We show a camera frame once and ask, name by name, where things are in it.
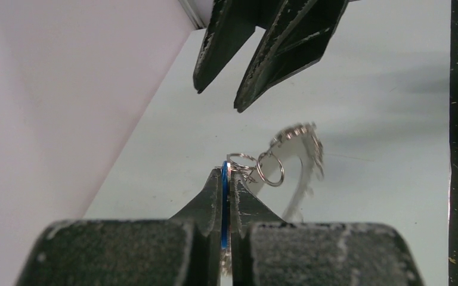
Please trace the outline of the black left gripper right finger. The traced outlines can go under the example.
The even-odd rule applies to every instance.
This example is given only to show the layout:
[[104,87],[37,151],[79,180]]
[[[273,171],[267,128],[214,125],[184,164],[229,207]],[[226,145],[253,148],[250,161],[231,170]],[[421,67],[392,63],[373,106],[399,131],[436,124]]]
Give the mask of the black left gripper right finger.
[[422,285],[402,236],[380,223],[287,223],[230,181],[234,285]]

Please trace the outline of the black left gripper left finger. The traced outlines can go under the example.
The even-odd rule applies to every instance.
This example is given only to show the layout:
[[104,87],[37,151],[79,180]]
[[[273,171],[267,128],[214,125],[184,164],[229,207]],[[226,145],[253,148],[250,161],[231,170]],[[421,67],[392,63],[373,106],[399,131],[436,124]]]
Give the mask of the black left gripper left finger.
[[50,224],[17,285],[218,285],[222,171],[169,219]]

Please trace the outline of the large steel ring disc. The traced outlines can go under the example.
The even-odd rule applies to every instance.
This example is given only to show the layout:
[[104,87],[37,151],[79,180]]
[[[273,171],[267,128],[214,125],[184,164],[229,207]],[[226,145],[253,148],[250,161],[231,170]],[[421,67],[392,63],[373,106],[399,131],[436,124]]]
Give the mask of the large steel ring disc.
[[286,191],[281,218],[302,221],[301,204],[313,194],[313,178],[322,180],[323,144],[316,134],[314,122],[296,123],[279,130],[268,148],[257,156],[229,153],[228,170],[242,175],[249,191],[257,196],[266,187],[285,188],[296,182],[293,191]]

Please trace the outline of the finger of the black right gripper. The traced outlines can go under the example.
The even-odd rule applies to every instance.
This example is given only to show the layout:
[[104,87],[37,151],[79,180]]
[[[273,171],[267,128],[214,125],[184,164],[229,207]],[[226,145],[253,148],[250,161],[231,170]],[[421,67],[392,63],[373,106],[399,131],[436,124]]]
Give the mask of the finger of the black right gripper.
[[234,100],[244,112],[271,87],[319,62],[348,1],[278,1]]
[[256,27],[270,29],[286,1],[214,1],[211,20],[193,72],[200,94],[252,36]]

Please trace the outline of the blue key tag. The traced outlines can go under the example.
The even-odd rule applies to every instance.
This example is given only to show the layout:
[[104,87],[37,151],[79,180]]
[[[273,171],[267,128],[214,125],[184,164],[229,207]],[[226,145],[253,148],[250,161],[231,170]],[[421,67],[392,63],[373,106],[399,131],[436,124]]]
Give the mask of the blue key tag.
[[221,221],[221,248],[227,250],[230,246],[230,207],[229,207],[229,179],[230,164],[224,161],[221,170],[222,178],[222,221]]

